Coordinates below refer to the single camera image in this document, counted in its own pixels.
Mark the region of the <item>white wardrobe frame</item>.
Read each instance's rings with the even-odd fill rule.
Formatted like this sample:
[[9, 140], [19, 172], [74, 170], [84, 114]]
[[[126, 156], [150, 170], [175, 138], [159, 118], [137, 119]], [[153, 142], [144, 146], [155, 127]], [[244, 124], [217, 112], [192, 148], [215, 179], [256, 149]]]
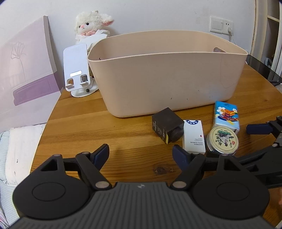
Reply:
[[251, 56], [281, 76], [281, 1], [255, 1]]

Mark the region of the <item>white plush lamb toy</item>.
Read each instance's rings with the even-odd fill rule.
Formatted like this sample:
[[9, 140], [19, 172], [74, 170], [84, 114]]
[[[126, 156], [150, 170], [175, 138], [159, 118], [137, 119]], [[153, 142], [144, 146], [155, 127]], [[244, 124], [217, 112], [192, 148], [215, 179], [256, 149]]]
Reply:
[[98, 30], [110, 26], [114, 22], [112, 16], [95, 11], [84, 11], [75, 18], [75, 43], [82, 39], [94, 35]]

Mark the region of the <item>round decorated tin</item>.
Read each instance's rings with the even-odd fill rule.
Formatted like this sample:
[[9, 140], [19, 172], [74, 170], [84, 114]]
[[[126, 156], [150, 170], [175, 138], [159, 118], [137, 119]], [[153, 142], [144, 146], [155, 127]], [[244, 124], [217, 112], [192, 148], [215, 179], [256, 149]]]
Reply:
[[207, 135], [207, 148], [215, 154], [233, 155], [238, 145], [237, 135], [228, 127], [215, 126]]

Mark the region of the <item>white wall switch socket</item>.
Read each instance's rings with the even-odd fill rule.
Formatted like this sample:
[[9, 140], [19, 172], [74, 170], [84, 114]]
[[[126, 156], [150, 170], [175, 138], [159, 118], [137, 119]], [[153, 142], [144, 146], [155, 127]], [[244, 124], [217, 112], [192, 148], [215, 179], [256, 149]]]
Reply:
[[233, 21], [210, 16], [210, 31], [232, 36]]

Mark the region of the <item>blue bear tissue pack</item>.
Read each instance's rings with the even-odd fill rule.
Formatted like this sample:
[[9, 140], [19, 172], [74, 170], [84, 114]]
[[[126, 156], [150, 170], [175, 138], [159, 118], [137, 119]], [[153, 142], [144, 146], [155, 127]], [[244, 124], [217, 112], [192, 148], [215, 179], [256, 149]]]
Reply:
[[237, 106], [222, 101], [216, 101], [214, 109], [214, 126], [228, 127], [238, 134], [240, 131], [240, 124], [238, 120]]

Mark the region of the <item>black glass side table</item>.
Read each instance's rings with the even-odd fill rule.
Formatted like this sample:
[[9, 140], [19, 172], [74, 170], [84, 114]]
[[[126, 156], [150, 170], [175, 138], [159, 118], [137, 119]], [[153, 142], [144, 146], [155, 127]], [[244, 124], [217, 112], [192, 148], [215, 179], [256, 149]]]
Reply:
[[246, 58], [247, 64], [267, 79], [273, 86], [278, 86], [281, 84], [281, 77], [276, 74], [271, 68], [266, 66], [264, 63], [260, 62], [256, 58], [248, 55]]

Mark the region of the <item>beige plastic storage basket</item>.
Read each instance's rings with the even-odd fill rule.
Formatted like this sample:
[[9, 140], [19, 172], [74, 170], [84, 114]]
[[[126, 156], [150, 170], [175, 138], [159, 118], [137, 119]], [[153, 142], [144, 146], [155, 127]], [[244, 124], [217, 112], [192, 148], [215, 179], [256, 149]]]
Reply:
[[107, 110], [131, 117], [230, 99], [247, 56], [210, 33], [152, 30], [103, 39], [88, 62]]

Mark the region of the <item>white phone stand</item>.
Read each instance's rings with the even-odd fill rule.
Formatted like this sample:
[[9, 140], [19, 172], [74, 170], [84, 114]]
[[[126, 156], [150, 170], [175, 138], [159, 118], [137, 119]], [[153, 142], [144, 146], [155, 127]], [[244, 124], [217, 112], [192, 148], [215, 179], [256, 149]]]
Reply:
[[87, 45], [85, 43], [65, 48], [63, 65], [65, 89], [73, 97], [84, 97], [98, 90], [94, 77], [89, 73]]

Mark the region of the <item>pink lilac bed headboard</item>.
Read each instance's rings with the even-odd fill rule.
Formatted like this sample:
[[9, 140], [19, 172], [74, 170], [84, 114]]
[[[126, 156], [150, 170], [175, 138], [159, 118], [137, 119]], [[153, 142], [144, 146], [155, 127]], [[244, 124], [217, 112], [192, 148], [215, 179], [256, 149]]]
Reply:
[[46, 123], [62, 87], [42, 16], [1, 45], [1, 131]]

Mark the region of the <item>white slim box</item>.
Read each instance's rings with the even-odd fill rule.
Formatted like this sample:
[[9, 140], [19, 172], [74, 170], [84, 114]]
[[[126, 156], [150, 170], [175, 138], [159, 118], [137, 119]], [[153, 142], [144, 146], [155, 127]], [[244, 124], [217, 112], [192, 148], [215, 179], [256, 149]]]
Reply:
[[205, 154], [205, 140], [200, 120], [184, 120], [183, 149], [190, 154]]

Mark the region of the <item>black small box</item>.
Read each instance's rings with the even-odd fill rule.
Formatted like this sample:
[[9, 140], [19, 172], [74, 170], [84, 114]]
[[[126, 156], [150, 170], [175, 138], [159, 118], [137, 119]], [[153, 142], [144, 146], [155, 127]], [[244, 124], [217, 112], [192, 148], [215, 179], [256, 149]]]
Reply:
[[167, 145], [183, 136], [184, 121], [169, 107], [152, 115], [152, 129]]

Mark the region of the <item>white pillow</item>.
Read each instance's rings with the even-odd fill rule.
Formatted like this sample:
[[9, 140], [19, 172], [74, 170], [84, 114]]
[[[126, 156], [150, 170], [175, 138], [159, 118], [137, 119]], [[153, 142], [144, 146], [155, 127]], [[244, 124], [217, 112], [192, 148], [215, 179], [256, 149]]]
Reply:
[[7, 184], [17, 186], [30, 174], [45, 126], [43, 123], [10, 129], [5, 164]]

